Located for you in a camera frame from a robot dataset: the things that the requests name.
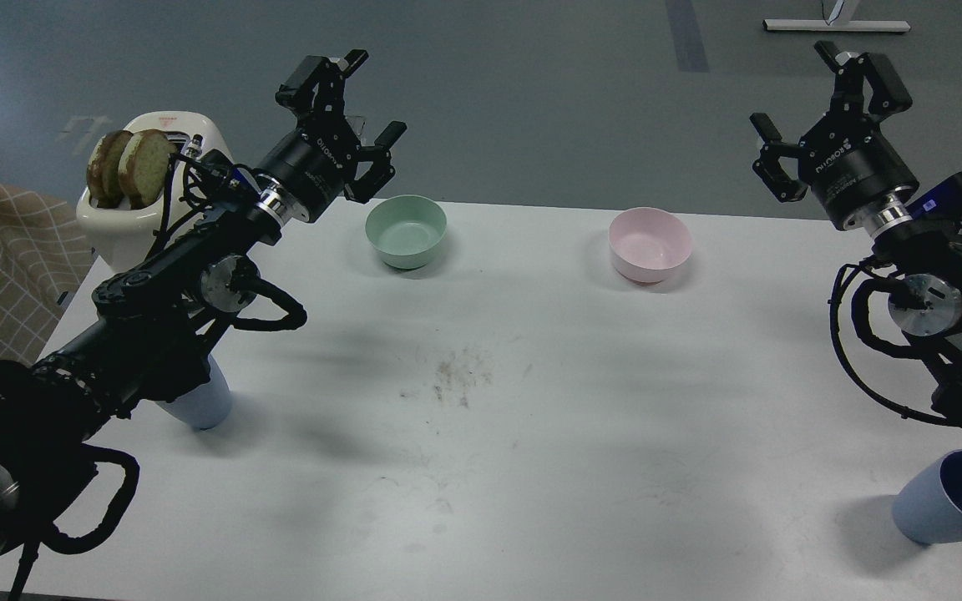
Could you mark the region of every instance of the white table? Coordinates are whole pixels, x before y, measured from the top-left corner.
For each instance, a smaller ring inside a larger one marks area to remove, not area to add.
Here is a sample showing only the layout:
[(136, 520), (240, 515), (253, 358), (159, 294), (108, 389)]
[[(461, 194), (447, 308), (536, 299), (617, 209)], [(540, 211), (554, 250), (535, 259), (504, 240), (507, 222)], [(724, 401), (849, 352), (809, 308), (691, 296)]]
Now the white table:
[[(257, 247), (310, 323), (225, 336), (215, 356), (237, 401), (215, 430), (145, 403), (97, 434), (139, 460), (133, 506), (94, 552), (43, 551), (27, 590), (962, 600), (962, 543), (921, 547), (889, 517), (962, 431), (875, 406), (829, 345), (833, 274), (866, 235), (684, 215), (687, 270), (640, 286), (608, 261), (615, 212), (443, 207), (446, 255), (411, 273), (379, 263), (369, 208), (343, 201)], [(92, 271), (49, 347), (94, 319), (107, 274)], [(850, 346), (867, 381), (927, 406), (921, 366)], [(105, 472), (66, 532), (102, 514), (119, 481)], [(0, 559), (0, 589), (16, 558)]]

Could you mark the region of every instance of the bread slice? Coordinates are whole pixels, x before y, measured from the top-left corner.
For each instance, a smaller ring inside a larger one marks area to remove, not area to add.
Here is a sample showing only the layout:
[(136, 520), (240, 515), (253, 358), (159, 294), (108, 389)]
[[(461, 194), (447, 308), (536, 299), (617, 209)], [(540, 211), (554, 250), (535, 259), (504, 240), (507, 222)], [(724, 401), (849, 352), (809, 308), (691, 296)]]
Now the bread slice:
[(118, 163), (118, 181), (131, 208), (143, 209), (158, 200), (165, 186), (169, 155), (175, 150), (173, 142), (158, 129), (142, 130), (125, 145)]
[(117, 209), (124, 197), (118, 183), (118, 164), (133, 133), (123, 129), (105, 134), (88, 159), (88, 191), (99, 209)]

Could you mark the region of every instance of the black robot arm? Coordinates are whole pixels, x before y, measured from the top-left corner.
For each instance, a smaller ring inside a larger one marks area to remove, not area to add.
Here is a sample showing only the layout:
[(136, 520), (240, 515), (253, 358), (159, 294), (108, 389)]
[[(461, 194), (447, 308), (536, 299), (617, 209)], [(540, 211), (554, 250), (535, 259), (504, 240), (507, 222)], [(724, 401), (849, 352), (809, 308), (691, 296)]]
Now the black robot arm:
[[(392, 122), (363, 148), (343, 115), (343, 81), (366, 60), (308, 57), (277, 93), (297, 118), (288, 134), (249, 169), (218, 152), (176, 154), (200, 182), (202, 221), (172, 245), (158, 232), (152, 255), (99, 285), (92, 301), (99, 320), (62, 349), (27, 368), (0, 361), (0, 553), (24, 545), (11, 598), (23, 588), (35, 550), (79, 553), (114, 531), (136, 490), (139, 467), (122, 452), (85, 444), (111, 418), (129, 417), (141, 399), (172, 401), (210, 379), (207, 356), (229, 330), (294, 330), (306, 312), (264, 281), (247, 252), (275, 244), (291, 218), (316, 220), (347, 186), (362, 184), (369, 200), (391, 178), (389, 149), (406, 126)], [(359, 161), (373, 166), (356, 179)], [(379, 165), (382, 174), (369, 176)], [(284, 311), (279, 320), (238, 316), (257, 296)], [(72, 538), (53, 522), (94, 478), (96, 464), (114, 463), (124, 484), (106, 518)]]
[[(912, 105), (893, 64), (882, 54), (840, 53), (830, 42), (814, 47), (835, 75), (828, 111), (797, 144), (782, 142), (766, 114), (753, 114), (752, 125), (763, 139), (753, 170), (778, 200), (798, 200), (810, 188), (837, 229), (863, 227), (874, 240), (870, 258), (849, 265), (854, 273), (848, 278), (843, 270), (831, 298), (833, 342), (853, 380), (901, 416), (962, 427), (962, 349), (947, 339), (962, 334), (962, 172), (913, 200), (919, 182), (879, 128), (889, 115)], [(866, 113), (865, 81), (872, 90)], [(797, 161), (797, 179), (782, 170), (779, 157)], [(894, 273), (874, 273), (885, 266)], [(848, 364), (836, 310), (856, 271), (871, 276), (853, 296), (856, 334), (889, 356), (922, 361), (939, 384), (932, 408), (940, 416), (882, 398)], [(890, 315), (908, 345), (871, 332), (867, 299), (873, 293), (889, 296)]]

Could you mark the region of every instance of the plaid fabric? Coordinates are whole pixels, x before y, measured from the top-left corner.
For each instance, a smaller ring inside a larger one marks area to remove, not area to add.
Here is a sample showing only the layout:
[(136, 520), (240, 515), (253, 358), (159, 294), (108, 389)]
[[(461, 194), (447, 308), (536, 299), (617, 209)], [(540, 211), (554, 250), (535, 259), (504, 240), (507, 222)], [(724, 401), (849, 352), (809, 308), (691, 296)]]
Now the plaid fabric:
[(91, 264), (72, 205), (0, 184), (0, 359), (38, 359)]

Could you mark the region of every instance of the light blue cup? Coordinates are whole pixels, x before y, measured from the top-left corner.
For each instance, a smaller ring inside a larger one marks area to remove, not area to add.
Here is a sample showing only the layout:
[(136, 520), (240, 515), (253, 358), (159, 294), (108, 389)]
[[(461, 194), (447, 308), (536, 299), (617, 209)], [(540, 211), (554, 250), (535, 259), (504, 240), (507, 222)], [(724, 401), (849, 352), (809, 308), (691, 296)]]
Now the light blue cup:
[(220, 366), (210, 357), (210, 381), (180, 395), (171, 403), (155, 401), (156, 406), (198, 430), (210, 430), (225, 421), (232, 411), (232, 391)]
[(893, 502), (893, 521), (916, 543), (962, 540), (962, 450), (925, 468)]

